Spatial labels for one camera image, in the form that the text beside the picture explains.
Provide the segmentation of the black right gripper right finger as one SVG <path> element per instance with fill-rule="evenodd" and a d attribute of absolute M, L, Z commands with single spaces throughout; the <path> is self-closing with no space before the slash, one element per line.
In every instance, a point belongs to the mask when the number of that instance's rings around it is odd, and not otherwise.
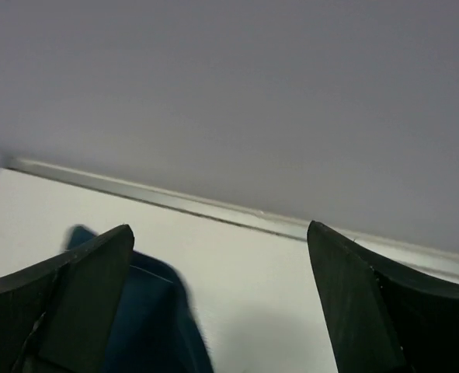
<path fill-rule="evenodd" d="M 459 284 L 317 221 L 307 244 L 338 371 L 459 372 Z"/>

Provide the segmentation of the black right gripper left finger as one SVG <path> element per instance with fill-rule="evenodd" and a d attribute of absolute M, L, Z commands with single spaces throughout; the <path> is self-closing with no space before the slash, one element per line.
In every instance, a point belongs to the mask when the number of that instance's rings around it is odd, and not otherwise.
<path fill-rule="evenodd" d="M 0 372 L 98 372 L 133 248 L 119 225 L 0 277 Z"/>

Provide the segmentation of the dark blue patterned cloth napkin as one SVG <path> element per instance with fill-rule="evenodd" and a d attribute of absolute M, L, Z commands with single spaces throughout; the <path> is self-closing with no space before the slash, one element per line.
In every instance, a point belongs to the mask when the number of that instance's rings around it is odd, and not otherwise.
<path fill-rule="evenodd" d="M 133 253 L 100 370 L 214 370 L 186 285 L 173 267 Z"/>

